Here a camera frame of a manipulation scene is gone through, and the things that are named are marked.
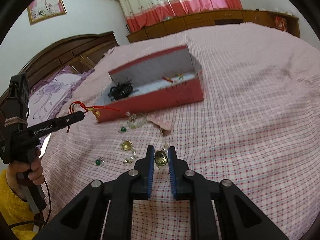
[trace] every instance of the pink checkered bedspread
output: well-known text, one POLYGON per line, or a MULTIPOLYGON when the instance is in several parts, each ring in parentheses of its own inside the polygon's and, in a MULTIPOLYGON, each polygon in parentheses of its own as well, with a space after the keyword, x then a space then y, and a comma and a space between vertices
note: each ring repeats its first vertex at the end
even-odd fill
MULTIPOLYGON (((125 139, 140 157, 148 145, 166 142, 206 178, 231 179, 290 240, 298 240, 320 212, 320 52, 303 40, 247 23, 115 47, 70 102, 93 104, 110 83, 108 71, 182 44, 202 64, 205 100, 155 112, 172 124, 167 137, 152 124, 120 134, 124 120, 97 124, 92 113, 70 133, 52 134, 43 157, 52 215, 92 180, 113 180, 132 168, 122 164, 125 139), (106 164, 96 166, 97 157, 106 164)), ((150 201, 134 202, 132 239, 189 239, 189 222, 188 202, 172 198, 168 170, 155 169, 150 201)))

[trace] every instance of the yellow fuzzy sleeve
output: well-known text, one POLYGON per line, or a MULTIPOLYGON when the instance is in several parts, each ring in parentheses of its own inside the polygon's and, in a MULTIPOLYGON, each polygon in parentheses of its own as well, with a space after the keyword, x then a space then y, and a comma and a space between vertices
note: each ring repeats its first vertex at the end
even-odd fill
MULTIPOLYGON (((17 197, 8 186, 5 170, 0 176, 0 192, 0 211, 8 225, 34 220, 28 203, 17 197)), ((33 224, 17 226, 12 229, 20 240, 31 240, 35 235, 32 230, 33 224)))

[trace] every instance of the open cardboard box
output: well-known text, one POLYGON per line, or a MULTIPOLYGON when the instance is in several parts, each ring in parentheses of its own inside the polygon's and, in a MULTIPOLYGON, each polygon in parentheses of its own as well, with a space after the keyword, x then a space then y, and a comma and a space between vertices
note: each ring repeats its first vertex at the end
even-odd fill
POLYGON ((202 67, 183 45, 156 52, 122 65, 109 72, 112 84, 95 103, 120 111, 93 111, 98 122, 126 116, 126 112, 147 113, 158 109, 203 101, 202 67), (114 101, 110 88, 131 81, 133 92, 114 101))

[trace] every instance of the headboard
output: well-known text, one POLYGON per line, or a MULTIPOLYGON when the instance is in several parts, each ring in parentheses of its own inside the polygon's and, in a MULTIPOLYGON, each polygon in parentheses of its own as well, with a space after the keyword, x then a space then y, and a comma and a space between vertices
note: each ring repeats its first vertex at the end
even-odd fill
MULTIPOLYGON (((69 37, 43 49, 28 62, 20 73, 27 73, 31 88, 64 66, 71 66, 74 73, 88 71, 94 68, 105 52, 115 46, 118 46, 118 43, 113 32, 69 37)), ((0 107, 5 102, 7 95, 8 90, 0 97, 0 107)), ((0 112, 0 139, 4 137, 4 121, 5 117, 0 112)))

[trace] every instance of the framed photo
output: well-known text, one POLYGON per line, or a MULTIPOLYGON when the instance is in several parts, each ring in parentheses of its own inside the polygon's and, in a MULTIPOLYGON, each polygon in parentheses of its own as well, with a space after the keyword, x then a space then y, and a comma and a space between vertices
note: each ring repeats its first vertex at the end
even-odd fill
POLYGON ((30 25, 66 13, 62 0, 34 0, 28 6, 30 25))

